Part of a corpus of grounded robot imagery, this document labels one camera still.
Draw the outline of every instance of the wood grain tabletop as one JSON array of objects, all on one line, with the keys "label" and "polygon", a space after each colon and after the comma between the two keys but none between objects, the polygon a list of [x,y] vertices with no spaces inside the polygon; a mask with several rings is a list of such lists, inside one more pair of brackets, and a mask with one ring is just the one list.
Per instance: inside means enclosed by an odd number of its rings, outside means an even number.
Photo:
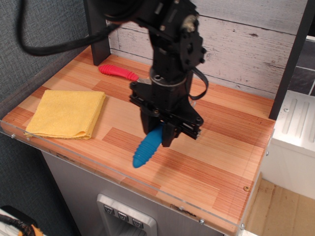
[{"label": "wood grain tabletop", "polygon": [[[140,78],[149,75],[149,65],[114,55],[103,64],[123,67]],[[159,147],[146,165],[135,169],[132,157],[145,134],[140,109],[129,102],[129,83],[101,74],[88,47],[5,116],[1,125],[23,142],[234,234],[273,131],[275,122],[268,119],[273,100],[210,84],[195,106],[204,119],[201,136],[193,140],[181,134],[171,147]],[[25,138],[23,131],[46,89],[105,92],[91,139]],[[203,83],[194,79],[191,94],[203,90]]]}]

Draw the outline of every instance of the blue rubber object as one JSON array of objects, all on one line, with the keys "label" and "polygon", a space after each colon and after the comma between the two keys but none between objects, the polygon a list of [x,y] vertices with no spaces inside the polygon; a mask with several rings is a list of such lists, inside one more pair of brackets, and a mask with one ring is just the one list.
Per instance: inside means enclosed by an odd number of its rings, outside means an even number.
[{"label": "blue rubber object", "polygon": [[147,161],[153,156],[158,146],[162,143],[163,124],[159,124],[154,130],[152,130],[145,139],[141,142],[137,151],[133,156],[133,167],[139,168],[147,163]]}]

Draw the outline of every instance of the black cable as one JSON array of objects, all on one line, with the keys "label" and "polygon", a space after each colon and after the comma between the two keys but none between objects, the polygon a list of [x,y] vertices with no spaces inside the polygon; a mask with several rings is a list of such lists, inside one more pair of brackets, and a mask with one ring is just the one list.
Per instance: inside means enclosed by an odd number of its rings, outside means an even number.
[{"label": "black cable", "polygon": [[24,14],[26,8],[26,0],[20,1],[20,9],[17,19],[17,26],[16,26],[16,35],[19,45],[22,49],[31,54],[33,56],[48,56],[52,54],[62,53],[65,51],[69,51],[72,49],[80,48],[83,46],[87,46],[101,40],[104,40],[112,31],[117,29],[120,25],[110,24],[105,27],[102,31],[96,33],[95,35],[88,36],[86,38],[70,41],[67,43],[57,44],[54,46],[48,47],[30,47],[26,46],[23,42],[23,22],[24,22]]},{"label": "black cable", "polygon": [[13,227],[17,228],[22,232],[23,236],[35,236],[33,227],[31,225],[26,225],[20,220],[0,214],[0,222],[5,223],[6,225],[12,225]]},{"label": "black cable", "polygon": [[204,95],[206,95],[207,90],[208,90],[208,86],[209,86],[209,81],[208,81],[207,77],[200,70],[198,70],[196,67],[194,67],[192,69],[192,72],[196,76],[198,76],[206,85],[206,89],[201,94],[199,94],[198,96],[191,96],[190,94],[188,94],[188,96],[191,98],[191,100],[198,100],[198,99],[202,98]]}]

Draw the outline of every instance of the screw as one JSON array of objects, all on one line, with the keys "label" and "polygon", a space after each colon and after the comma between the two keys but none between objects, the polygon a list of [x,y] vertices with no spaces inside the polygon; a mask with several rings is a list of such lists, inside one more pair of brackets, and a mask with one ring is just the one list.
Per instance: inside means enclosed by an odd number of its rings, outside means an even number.
[{"label": "screw", "polygon": [[250,191],[250,188],[248,186],[244,186],[243,189],[244,189],[245,192],[249,192]]},{"label": "screw", "polygon": [[160,75],[155,75],[155,76],[154,76],[154,79],[155,79],[155,80],[163,80],[164,78],[161,77]]}]

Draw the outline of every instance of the gray wall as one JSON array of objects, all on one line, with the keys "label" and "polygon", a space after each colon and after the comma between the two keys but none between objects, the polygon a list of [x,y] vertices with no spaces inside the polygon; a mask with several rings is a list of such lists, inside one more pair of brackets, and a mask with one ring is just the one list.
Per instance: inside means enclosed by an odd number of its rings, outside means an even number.
[{"label": "gray wall", "polygon": [[[23,101],[82,49],[32,57],[15,40],[16,0],[0,3],[0,118]],[[29,0],[25,41],[48,46],[88,34],[83,1]],[[49,236],[75,235],[41,154],[0,134],[0,206],[11,205],[34,218]]]}]

